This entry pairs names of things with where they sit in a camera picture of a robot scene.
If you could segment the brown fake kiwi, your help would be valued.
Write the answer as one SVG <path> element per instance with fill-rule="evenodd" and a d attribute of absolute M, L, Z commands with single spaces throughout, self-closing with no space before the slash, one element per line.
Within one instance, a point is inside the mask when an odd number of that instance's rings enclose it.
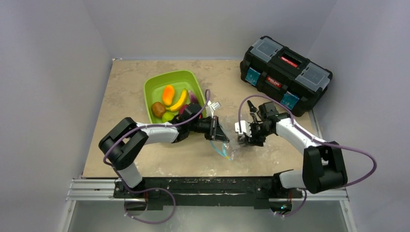
<path fill-rule="evenodd" d="M 162 118 L 166 113 L 166 107 L 163 103 L 157 101 L 151 105 L 151 111 L 155 117 Z"/>

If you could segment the magenta fake sweet potato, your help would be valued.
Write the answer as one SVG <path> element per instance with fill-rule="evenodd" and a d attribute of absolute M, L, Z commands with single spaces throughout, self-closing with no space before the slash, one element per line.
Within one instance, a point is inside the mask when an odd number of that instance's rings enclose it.
<path fill-rule="evenodd" d="M 189 106 L 188 104 L 183 105 L 183 106 L 179 109 L 178 114 L 179 114 L 179 115 L 183 114 L 184 110 L 185 110 L 188 106 Z"/>

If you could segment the yellow fake banana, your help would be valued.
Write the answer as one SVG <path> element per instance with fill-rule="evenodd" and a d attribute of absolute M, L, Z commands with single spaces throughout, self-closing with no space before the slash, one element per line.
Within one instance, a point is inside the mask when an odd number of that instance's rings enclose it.
<path fill-rule="evenodd" d="M 182 108 L 182 106 L 186 103 L 188 95 L 189 95 L 188 90 L 186 88 L 182 89 L 182 92 L 181 92 L 181 95 L 180 95 L 178 101 L 175 104 L 173 104 L 169 107 L 166 107 L 166 110 L 170 111 L 170 112 L 179 111 Z"/>

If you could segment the green fake pear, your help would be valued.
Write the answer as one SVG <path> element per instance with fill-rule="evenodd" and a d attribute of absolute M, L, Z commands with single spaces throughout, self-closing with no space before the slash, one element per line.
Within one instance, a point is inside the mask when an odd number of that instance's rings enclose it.
<path fill-rule="evenodd" d="M 175 114 L 171 113 L 171 112 L 165 112 L 162 117 L 161 120 L 163 123 L 168 122 L 173 120 L 173 118 L 175 117 Z"/>

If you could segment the clear zip top bag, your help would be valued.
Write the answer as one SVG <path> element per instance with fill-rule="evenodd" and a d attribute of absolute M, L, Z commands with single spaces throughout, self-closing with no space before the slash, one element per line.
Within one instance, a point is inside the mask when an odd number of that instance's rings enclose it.
<path fill-rule="evenodd" d="M 228 137 L 229 142 L 210 141 L 212 148 L 216 153 L 223 156 L 227 160 L 239 160 L 246 154 L 254 151 L 254 147 L 246 146 L 238 141 L 237 134 L 234 128 L 234 120 L 227 117 L 219 117 L 219 124 L 222 131 Z"/>

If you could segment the orange fake mango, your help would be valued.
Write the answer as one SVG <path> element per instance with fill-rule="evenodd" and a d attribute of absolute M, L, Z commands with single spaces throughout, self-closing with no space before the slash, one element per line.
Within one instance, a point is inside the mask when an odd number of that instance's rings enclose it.
<path fill-rule="evenodd" d="M 172 85 L 166 85 L 162 92 L 162 103 L 165 106 L 171 106 L 175 96 L 175 89 Z"/>

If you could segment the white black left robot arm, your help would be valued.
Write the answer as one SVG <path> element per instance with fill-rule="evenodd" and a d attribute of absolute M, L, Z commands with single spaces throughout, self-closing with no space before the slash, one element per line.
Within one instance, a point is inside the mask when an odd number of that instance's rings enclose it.
<path fill-rule="evenodd" d="M 125 191 L 133 198 L 144 193 L 143 178 L 134 161 L 145 145 L 154 143 L 178 143 L 190 132 L 201 133 L 209 141 L 228 143 L 217 116 L 203 117 L 204 110 L 197 103 L 190 103 L 182 113 L 161 124 L 137 123 L 132 118 L 122 119 L 99 142 L 104 161 L 118 173 L 126 184 Z"/>

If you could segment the purple fake eggplant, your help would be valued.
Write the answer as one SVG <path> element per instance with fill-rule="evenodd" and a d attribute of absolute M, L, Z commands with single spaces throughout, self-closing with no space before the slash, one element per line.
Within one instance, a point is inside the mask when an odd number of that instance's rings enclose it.
<path fill-rule="evenodd" d="M 189 96 L 189 99 L 190 99 L 190 103 L 193 103 L 193 104 L 198 104 L 199 103 L 198 98 L 193 93 L 193 91 L 189 90 L 188 91 L 188 96 Z"/>

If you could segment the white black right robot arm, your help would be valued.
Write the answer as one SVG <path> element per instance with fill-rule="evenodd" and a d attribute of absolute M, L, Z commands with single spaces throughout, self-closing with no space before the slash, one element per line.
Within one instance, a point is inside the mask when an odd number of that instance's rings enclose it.
<path fill-rule="evenodd" d="M 303 156 L 302 169 L 273 175 L 271 190 L 276 196 L 282 197 L 294 188 L 318 193 L 347 184 L 345 162 L 338 143 L 318 139 L 301 127 L 290 114 L 279 113 L 272 102 L 266 102 L 258 108 L 250 104 L 249 108 L 253 121 L 240 120 L 234 125 L 239 143 L 263 146 L 267 136 L 277 135 Z"/>

